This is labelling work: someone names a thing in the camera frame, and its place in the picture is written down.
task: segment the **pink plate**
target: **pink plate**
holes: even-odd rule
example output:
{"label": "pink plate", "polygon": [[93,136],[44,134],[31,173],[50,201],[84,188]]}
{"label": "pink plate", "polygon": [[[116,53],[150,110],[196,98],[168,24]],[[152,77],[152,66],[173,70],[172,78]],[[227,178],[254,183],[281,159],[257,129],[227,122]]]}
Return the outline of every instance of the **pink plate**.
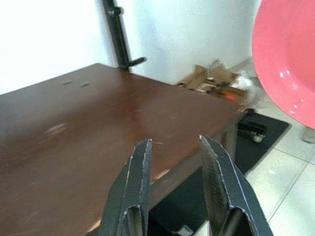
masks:
{"label": "pink plate", "polygon": [[289,116],[315,129],[315,0],[262,0],[252,56],[264,89]]}

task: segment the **black metal stand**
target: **black metal stand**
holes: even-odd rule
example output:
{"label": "black metal stand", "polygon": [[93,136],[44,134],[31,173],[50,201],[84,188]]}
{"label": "black metal stand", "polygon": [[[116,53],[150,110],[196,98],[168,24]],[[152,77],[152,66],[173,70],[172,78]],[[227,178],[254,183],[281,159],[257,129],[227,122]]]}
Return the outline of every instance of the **black metal stand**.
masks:
{"label": "black metal stand", "polygon": [[103,0],[103,5],[109,25],[110,34],[113,40],[119,68],[129,71],[130,66],[142,63],[146,61],[146,58],[129,60],[124,31],[120,19],[120,15],[123,13],[123,9],[121,7],[117,7],[114,0]]}

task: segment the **wooden table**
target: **wooden table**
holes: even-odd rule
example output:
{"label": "wooden table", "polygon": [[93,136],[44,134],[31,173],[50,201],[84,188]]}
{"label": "wooden table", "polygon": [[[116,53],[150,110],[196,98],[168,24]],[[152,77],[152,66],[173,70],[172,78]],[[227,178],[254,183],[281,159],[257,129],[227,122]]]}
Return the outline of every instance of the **wooden table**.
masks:
{"label": "wooden table", "polygon": [[0,96],[0,235],[85,235],[133,147],[153,138],[150,206],[200,166],[198,135],[234,152],[244,108],[95,64]]}

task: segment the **tile floor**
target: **tile floor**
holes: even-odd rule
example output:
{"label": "tile floor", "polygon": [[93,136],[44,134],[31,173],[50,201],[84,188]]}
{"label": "tile floor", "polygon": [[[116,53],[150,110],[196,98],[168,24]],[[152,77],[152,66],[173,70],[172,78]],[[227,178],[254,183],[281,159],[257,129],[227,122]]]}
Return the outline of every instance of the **tile floor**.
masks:
{"label": "tile floor", "polygon": [[[252,71],[250,64],[245,69]],[[263,93],[253,108],[292,125],[247,175],[274,236],[315,235],[315,144],[300,138],[304,126],[291,119]],[[207,236],[209,224],[195,236]]]}

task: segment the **black mat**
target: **black mat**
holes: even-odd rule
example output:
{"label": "black mat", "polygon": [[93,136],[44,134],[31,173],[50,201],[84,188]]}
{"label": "black mat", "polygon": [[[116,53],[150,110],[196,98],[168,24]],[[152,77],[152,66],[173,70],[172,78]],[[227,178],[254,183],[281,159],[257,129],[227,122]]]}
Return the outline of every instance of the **black mat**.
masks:
{"label": "black mat", "polygon": [[237,136],[235,164],[245,174],[264,156],[286,129],[289,128],[289,124],[257,113],[247,114],[242,121],[251,121],[267,126],[266,136],[261,143],[255,143],[240,134]]}
{"label": "black mat", "polygon": [[[242,173],[250,170],[286,131],[289,124],[257,113],[248,113],[243,121],[267,126],[261,143],[237,136],[235,163]],[[205,204],[202,172],[199,168],[149,213],[149,236],[171,236],[183,225],[194,232],[208,219]]]}

